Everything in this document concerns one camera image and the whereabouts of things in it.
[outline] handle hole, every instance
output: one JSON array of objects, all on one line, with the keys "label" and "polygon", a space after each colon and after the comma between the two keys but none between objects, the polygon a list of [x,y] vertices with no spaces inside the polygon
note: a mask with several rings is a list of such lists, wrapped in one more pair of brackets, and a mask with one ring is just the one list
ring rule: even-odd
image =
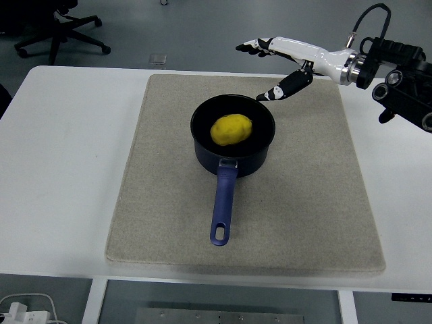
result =
[{"label": "handle hole", "polygon": [[218,225],[216,228],[216,234],[215,234],[216,240],[223,240],[225,237],[225,227]]}]

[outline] power strip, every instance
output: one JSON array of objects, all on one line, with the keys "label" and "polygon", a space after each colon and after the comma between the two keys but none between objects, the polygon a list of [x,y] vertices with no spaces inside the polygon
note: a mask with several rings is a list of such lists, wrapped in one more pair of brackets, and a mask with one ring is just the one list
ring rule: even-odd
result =
[{"label": "power strip", "polygon": [[47,324],[50,312],[38,310],[27,312],[27,306],[19,302],[13,302],[8,313],[1,314],[1,324]]}]

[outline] yellow potato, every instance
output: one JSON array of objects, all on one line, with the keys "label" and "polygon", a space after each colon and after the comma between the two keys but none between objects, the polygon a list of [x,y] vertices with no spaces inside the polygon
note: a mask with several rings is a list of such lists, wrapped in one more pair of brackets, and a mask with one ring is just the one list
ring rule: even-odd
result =
[{"label": "yellow potato", "polygon": [[210,129],[213,142],[221,146],[242,142],[251,133],[251,120],[239,113],[219,118]]}]

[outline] chair base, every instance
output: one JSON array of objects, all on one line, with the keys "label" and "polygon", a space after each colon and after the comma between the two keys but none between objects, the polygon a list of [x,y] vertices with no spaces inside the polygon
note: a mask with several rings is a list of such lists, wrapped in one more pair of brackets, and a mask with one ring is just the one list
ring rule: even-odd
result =
[{"label": "chair base", "polygon": [[54,17],[52,24],[50,24],[50,26],[47,27],[45,30],[39,32],[36,36],[28,40],[23,40],[22,42],[15,44],[14,47],[15,50],[18,52],[18,55],[20,57],[27,57],[27,51],[23,49],[23,47],[44,41],[45,39],[51,37],[53,38],[53,40],[51,41],[51,50],[49,52],[49,65],[54,65],[60,43],[65,43],[68,40],[68,37],[88,44],[99,46],[100,48],[102,48],[102,53],[110,54],[111,48],[109,46],[105,45],[97,39],[91,38],[74,30],[77,27],[91,22],[94,22],[97,27],[102,26],[102,21],[97,16],[90,16],[85,18],[74,18],[70,16],[64,17],[71,21],[60,22],[56,17]]}]

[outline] metal plate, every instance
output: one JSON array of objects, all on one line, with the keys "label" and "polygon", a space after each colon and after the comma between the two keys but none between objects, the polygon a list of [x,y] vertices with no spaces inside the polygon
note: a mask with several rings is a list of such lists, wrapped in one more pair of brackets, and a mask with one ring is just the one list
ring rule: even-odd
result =
[{"label": "metal plate", "polygon": [[138,308],[135,324],[304,324],[302,315]]},{"label": "metal plate", "polygon": [[150,58],[148,59],[150,64],[165,64],[167,62],[166,54],[150,54]]}]

